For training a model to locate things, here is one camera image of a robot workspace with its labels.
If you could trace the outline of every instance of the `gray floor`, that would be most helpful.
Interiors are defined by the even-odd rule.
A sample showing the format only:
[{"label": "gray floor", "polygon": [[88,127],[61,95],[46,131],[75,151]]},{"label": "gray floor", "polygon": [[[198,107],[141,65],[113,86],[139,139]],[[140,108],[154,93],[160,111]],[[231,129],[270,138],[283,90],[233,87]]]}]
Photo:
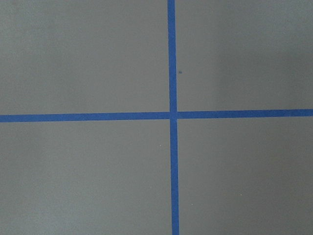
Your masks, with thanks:
[{"label": "gray floor", "polygon": [[[177,0],[179,111],[313,108],[313,2]],[[166,0],[0,1],[0,115],[168,112]],[[182,235],[313,234],[313,117],[179,120]],[[0,234],[171,234],[169,120],[0,123]]]}]

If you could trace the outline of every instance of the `blue stripe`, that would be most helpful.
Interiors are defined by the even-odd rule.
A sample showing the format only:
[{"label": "blue stripe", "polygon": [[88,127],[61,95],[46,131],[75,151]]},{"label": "blue stripe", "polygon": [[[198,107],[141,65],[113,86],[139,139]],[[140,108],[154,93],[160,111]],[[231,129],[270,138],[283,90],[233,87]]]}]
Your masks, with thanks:
[{"label": "blue stripe", "polygon": [[194,118],[270,118],[270,117],[310,117],[313,109],[282,110],[239,110],[239,111],[193,111],[178,112],[178,119]]},{"label": "blue stripe", "polygon": [[169,90],[170,90],[172,235],[179,235],[175,0],[168,0],[167,3],[168,3],[167,19],[168,19],[169,80],[170,80]]},{"label": "blue stripe", "polygon": [[0,115],[0,122],[148,120],[148,119],[169,119],[169,117],[170,117],[169,112],[38,114],[38,115],[31,114],[31,115]]}]

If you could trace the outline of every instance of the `vertical blue line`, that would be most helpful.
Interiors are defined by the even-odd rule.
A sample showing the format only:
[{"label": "vertical blue line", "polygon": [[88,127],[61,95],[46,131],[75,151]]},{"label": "vertical blue line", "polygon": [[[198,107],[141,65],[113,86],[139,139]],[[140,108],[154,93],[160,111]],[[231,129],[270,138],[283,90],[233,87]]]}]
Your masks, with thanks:
[{"label": "vertical blue line", "polygon": [[172,235],[179,235],[175,0],[167,1],[170,88]]}]

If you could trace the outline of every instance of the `gray tile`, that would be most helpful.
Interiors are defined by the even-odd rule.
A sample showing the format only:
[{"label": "gray tile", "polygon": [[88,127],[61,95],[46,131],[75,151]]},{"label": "gray tile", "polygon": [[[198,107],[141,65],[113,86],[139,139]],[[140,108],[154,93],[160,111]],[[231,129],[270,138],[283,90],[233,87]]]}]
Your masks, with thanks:
[{"label": "gray tile", "polygon": [[179,0],[180,111],[313,108],[313,2]]},{"label": "gray tile", "polygon": [[0,234],[171,233],[167,120],[0,123]]},{"label": "gray tile", "polygon": [[180,120],[181,235],[313,234],[312,121]]},{"label": "gray tile", "polygon": [[168,110],[166,0],[0,2],[0,114]]}]

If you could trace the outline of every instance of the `blue line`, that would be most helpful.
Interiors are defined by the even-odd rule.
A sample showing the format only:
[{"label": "blue line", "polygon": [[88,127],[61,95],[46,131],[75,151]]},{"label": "blue line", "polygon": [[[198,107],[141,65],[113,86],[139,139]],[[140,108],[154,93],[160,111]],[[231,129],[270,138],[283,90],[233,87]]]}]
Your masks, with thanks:
[{"label": "blue line", "polygon": [[169,119],[169,112],[0,115],[0,122],[105,121]]},{"label": "blue line", "polygon": [[172,235],[179,235],[175,0],[167,1],[167,21],[168,21],[168,52],[169,52],[169,80],[170,80],[169,91],[170,91]]},{"label": "blue line", "polygon": [[274,117],[311,117],[311,116],[313,116],[313,109],[178,112],[178,119],[245,118],[245,117],[274,118]]}]

